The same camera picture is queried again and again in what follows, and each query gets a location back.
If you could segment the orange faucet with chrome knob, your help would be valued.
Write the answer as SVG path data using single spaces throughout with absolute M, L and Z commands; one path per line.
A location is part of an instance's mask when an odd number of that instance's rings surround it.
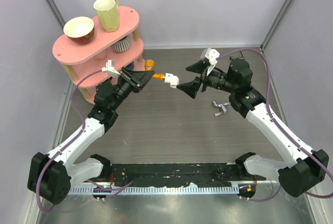
M 145 67 L 145 71 L 154 71 L 155 62 L 151 59 L 147 59 L 147 60 L 145 60 L 144 67 Z M 165 80 L 165 75 L 163 73 L 154 73 L 152 78 L 160 80 L 160 81 L 164 81 Z

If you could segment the white PVC elbow fitting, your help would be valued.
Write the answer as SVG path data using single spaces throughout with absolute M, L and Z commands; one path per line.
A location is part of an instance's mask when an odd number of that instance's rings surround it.
M 164 82 L 169 84 L 171 88 L 177 88 L 180 79 L 174 74 L 166 73 L 164 76 Z

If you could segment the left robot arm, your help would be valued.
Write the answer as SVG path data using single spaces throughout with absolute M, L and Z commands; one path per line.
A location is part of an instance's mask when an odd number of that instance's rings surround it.
M 111 162 L 101 155 L 91 155 L 86 161 L 75 164 L 77 158 L 115 123 L 117 108 L 130 93 L 139 93 L 155 72 L 133 71 L 122 68 L 113 85 L 104 81 L 96 87 L 94 106 L 82 125 L 63 143 L 46 154 L 38 152 L 31 160 L 28 189 L 35 192 L 41 211 L 42 199 L 57 205 L 71 188 L 89 180 L 107 181 L 111 175 Z

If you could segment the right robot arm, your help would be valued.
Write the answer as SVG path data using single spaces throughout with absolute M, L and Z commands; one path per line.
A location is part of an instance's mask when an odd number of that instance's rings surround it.
M 237 159 L 235 174 L 239 179 L 258 175 L 275 180 L 293 197 L 299 197 L 324 180 L 328 154 L 304 143 L 273 112 L 263 95 L 251 85 L 253 73 L 247 61 L 233 60 L 228 71 L 223 72 L 203 59 L 186 70 L 198 76 L 177 85 L 177 89 L 191 98 L 207 87 L 229 93 L 230 106 L 260 130 L 283 159 L 265 159 L 249 152 Z

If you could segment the dark faucet with white elbow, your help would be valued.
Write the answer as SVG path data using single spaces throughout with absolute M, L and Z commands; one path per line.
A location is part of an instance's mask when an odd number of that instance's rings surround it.
M 245 56 L 242 51 L 236 51 L 230 55 L 229 59 L 230 60 L 244 60 Z

